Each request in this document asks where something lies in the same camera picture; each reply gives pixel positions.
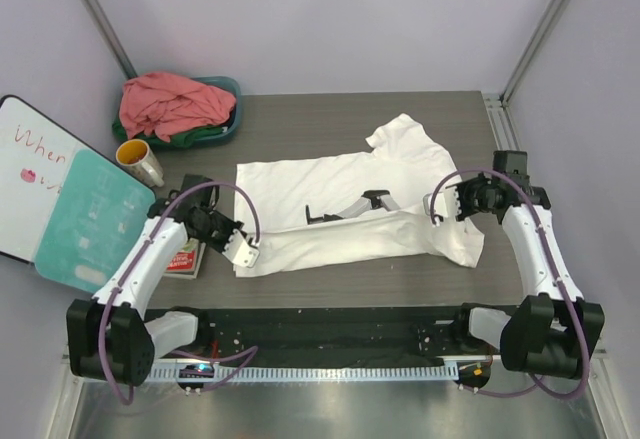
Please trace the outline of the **white t shirt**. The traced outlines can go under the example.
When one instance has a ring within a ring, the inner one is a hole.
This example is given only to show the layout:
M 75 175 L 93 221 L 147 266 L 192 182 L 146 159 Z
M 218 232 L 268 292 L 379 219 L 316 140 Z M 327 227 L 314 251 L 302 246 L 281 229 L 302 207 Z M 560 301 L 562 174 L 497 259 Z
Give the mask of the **white t shirt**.
M 425 214 L 423 197 L 456 169 L 448 150 L 407 114 L 366 141 L 367 152 L 238 165 L 234 216 L 261 239 L 237 277 L 420 254 L 477 266 L 483 233 Z

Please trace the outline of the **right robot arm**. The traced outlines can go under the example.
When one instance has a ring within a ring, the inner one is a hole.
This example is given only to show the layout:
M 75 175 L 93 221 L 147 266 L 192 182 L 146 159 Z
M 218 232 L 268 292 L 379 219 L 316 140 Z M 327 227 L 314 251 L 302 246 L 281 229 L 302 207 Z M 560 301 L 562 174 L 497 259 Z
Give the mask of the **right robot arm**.
M 492 168 L 456 185 L 455 193 L 457 220 L 479 213 L 496 216 L 514 251 L 524 292 L 511 314 L 463 305 L 451 330 L 455 348 L 472 354 L 488 344 L 510 371 L 581 378 L 605 315 L 573 282 L 555 239 L 546 190 L 530 183 L 526 153 L 495 152 Z

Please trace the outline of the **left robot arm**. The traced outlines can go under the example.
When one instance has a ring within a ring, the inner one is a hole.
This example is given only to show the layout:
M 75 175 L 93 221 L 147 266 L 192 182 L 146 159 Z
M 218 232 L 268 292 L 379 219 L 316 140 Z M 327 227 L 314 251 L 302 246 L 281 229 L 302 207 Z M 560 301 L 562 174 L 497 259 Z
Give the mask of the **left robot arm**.
M 166 269 L 189 240 L 235 266 L 255 264 L 261 235 L 245 232 L 242 222 L 217 210 L 223 186 L 186 175 L 181 190 L 149 208 L 139 238 L 112 278 L 90 299 L 72 302 L 66 327 L 74 375 L 137 387 L 155 360 L 179 348 L 193 358 L 211 350 L 213 332 L 205 312 L 174 307 L 151 321 L 145 317 Z

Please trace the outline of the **red book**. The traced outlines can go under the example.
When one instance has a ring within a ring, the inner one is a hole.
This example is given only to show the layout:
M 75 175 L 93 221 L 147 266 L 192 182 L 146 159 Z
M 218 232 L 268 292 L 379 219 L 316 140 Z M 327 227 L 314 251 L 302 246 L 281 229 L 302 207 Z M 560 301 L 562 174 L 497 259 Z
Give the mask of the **red book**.
M 194 238 L 189 239 L 183 248 L 171 260 L 164 273 L 165 277 L 178 279 L 196 279 L 204 257 L 206 245 Z

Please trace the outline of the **yellow inside mug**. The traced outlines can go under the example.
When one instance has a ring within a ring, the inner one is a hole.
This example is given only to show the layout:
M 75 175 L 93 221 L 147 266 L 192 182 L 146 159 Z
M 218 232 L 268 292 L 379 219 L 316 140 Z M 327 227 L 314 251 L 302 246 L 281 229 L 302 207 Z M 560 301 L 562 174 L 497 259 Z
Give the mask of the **yellow inside mug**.
M 164 171 L 149 144 L 141 139 L 121 144 L 116 151 L 116 162 L 146 186 L 164 186 Z

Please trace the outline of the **teal mat sheet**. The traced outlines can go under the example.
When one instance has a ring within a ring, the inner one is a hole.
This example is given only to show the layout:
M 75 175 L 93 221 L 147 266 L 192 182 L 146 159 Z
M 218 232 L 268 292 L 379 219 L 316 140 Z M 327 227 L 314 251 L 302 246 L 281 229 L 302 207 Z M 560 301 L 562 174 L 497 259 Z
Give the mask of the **teal mat sheet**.
M 35 254 L 36 271 L 97 292 L 135 245 L 154 201 L 150 188 L 102 155 L 78 151 Z

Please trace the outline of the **whiteboard with red writing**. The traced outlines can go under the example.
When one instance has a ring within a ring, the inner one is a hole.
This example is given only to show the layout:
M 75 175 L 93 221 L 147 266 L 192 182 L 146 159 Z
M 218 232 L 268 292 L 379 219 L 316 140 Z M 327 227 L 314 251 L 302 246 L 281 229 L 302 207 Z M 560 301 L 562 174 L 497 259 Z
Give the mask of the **whiteboard with red writing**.
M 1 252 L 31 262 L 86 145 L 22 99 L 1 99 Z

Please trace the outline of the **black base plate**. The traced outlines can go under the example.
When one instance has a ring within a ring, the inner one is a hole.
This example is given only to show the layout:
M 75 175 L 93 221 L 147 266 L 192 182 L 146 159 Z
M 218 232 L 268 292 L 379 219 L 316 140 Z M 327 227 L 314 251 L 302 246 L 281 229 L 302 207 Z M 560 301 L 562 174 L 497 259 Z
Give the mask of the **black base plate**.
M 252 346 L 255 364 L 365 367 L 427 363 L 497 348 L 464 328 L 468 306 L 194 309 L 196 339 L 182 349 L 222 358 Z

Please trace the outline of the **right corner aluminium post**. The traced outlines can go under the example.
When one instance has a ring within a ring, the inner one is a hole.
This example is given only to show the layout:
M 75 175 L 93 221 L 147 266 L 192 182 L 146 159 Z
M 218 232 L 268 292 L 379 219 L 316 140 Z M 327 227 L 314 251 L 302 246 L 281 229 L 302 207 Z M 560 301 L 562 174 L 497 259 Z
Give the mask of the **right corner aluminium post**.
M 503 92 L 501 93 L 500 98 L 504 107 L 508 106 L 513 100 L 518 88 L 527 74 L 527 71 L 537 55 L 541 52 L 546 41 L 551 37 L 555 26 L 561 19 L 570 1 L 571 0 L 549 0 L 533 34 L 531 35 L 505 85 Z

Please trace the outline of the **corner aluminium post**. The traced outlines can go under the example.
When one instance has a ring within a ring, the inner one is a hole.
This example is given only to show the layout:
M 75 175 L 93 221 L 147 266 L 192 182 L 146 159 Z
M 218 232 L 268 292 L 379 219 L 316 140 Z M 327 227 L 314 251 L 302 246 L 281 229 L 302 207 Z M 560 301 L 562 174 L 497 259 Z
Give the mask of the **corner aluminium post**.
M 136 69 L 125 51 L 99 0 L 81 0 L 91 17 L 99 35 L 127 79 L 137 76 Z
M 513 100 L 518 88 L 527 74 L 527 71 L 537 55 L 541 52 L 546 41 L 551 37 L 555 26 L 561 19 L 570 1 L 571 0 L 549 0 L 533 34 L 531 35 L 505 85 L 503 92 L 501 93 L 500 98 L 504 107 L 508 106 Z

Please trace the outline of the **left corner aluminium post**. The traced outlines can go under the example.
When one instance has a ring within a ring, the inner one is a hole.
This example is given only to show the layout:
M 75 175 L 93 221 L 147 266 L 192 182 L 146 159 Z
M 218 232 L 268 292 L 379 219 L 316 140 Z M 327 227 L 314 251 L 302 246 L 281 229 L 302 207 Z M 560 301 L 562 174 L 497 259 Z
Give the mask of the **left corner aluminium post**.
M 99 35 L 127 79 L 137 76 L 136 69 L 125 51 L 99 0 L 81 0 L 91 17 Z

